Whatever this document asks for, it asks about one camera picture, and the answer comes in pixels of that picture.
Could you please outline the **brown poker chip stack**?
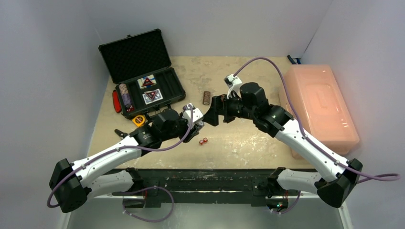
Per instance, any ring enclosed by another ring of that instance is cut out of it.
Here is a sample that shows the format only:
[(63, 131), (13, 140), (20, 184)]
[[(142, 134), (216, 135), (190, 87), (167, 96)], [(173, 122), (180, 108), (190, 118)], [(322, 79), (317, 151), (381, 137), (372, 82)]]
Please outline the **brown poker chip stack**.
[(211, 102), (211, 92), (210, 91), (204, 91), (203, 96), (202, 96), (202, 104), (203, 105), (209, 105)]

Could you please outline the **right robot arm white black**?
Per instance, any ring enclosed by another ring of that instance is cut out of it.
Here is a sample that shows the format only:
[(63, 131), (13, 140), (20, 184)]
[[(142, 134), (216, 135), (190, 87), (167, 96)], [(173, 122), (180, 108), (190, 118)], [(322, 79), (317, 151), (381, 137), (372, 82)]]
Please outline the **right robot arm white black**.
[(257, 83), (245, 83), (231, 98), (225, 94), (212, 97), (204, 122), (217, 126), (219, 116), (229, 123), (236, 118), (252, 120), (255, 127), (272, 138), (286, 144), (315, 167), (315, 172), (302, 172), (277, 168), (267, 179), (270, 193), (280, 194), (286, 190), (317, 194), (331, 207), (342, 206), (359, 180), (362, 163), (357, 159), (347, 160), (333, 152), (312, 135), (302, 133), (297, 119), (279, 105), (268, 102), (265, 91)]

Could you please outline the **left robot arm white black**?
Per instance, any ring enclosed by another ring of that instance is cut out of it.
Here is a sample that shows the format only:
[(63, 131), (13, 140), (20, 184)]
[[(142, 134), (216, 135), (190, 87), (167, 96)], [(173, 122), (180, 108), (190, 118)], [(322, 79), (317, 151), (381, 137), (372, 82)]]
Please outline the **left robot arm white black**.
[(107, 193), (127, 191), (137, 195), (142, 190), (141, 180), (127, 170), (109, 172), (149, 152), (163, 152), (189, 142), (203, 128), (203, 119), (203, 113), (192, 104), (186, 105), (180, 114), (167, 109), (157, 114), (150, 125), (125, 134), (121, 141), (95, 155), (74, 162), (66, 158), (58, 161), (49, 181), (51, 193), (47, 207), (59, 207), (68, 213), (87, 200)]

